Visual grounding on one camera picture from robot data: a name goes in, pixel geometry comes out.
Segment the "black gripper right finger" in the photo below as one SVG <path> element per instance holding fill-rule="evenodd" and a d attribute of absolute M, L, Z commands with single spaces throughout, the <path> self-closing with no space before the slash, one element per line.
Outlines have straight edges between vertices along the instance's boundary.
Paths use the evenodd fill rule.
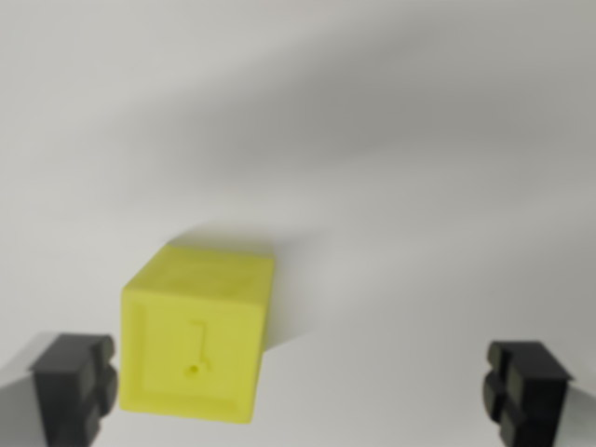
<path fill-rule="evenodd" d="M 537 340 L 495 340 L 482 401 L 505 446 L 593 446 L 595 358 Z"/>

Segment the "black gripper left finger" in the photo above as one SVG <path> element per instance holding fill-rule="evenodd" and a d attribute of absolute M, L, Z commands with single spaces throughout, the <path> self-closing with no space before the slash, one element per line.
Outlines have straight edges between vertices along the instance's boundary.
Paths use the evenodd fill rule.
<path fill-rule="evenodd" d="M 115 405 L 109 334 L 40 332 L 1 365 L 3 446 L 90 446 Z"/>

